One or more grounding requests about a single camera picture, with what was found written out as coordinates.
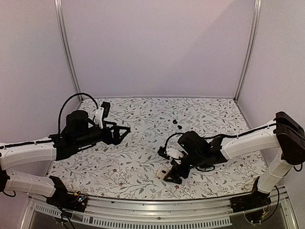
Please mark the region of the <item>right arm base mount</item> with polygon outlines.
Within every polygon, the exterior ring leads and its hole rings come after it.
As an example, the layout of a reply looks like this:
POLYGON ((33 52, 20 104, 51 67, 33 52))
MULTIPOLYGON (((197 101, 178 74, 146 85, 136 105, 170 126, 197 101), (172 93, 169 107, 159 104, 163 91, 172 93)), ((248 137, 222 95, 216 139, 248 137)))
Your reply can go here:
POLYGON ((253 184, 250 194, 230 198, 230 207, 233 213, 244 212, 244 217, 248 223, 255 226, 269 220, 277 211, 280 200, 280 192, 277 186, 277 203, 272 213, 270 193, 265 194, 258 191, 258 177, 253 184))

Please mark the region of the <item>white earbud charging case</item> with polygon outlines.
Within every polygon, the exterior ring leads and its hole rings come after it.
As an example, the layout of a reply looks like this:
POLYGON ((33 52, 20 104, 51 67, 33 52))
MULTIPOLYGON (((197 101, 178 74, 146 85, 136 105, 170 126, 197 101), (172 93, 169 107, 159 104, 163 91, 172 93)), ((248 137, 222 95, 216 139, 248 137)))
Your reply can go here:
POLYGON ((169 169, 166 167, 160 167, 154 170, 154 174, 158 178, 165 178, 165 176, 169 173, 169 169))

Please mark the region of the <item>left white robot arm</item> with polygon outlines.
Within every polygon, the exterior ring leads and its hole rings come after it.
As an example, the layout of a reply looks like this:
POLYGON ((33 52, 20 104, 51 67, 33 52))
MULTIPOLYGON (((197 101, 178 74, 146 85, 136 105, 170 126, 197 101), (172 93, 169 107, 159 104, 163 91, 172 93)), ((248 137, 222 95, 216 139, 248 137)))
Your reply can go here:
POLYGON ((60 207, 67 207, 71 197, 63 182, 54 176, 39 177, 13 170, 14 167, 38 161, 60 161, 91 148, 99 142, 118 145, 131 129, 104 120, 102 111, 90 119, 86 111, 67 115, 66 126, 58 134, 15 144, 0 145, 0 190, 19 191, 52 198, 60 207))

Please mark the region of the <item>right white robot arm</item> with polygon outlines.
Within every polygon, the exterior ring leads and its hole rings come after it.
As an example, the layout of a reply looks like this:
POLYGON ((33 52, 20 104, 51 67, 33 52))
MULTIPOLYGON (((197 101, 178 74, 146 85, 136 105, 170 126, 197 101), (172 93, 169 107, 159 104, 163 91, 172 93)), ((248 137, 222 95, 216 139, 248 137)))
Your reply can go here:
POLYGON ((253 193, 246 198, 250 208, 264 202, 265 195, 291 168, 305 161, 305 131, 285 112, 278 112, 268 123, 238 135, 203 137, 195 131, 188 131, 181 134, 178 145, 181 150, 164 148, 158 152, 160 156, 171 159, 172 168, 164 180, 175 184, 188 178, 192 168, 212 167, 247 153, 277 149, 277 155, 267 170, 257 178, 253 193))

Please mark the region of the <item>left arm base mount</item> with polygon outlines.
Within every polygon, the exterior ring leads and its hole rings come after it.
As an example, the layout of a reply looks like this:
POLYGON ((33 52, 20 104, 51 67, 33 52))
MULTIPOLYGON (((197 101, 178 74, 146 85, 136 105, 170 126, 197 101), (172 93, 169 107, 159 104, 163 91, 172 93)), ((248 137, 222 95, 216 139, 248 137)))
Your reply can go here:
POLYGON ((88 203, 88 195, 80 191, 71 193, 63 182, 54 176, 49 176, 54 183, 55 191, 51 197, 46 197, 46 203, 60 209, 84 212, 88 203))

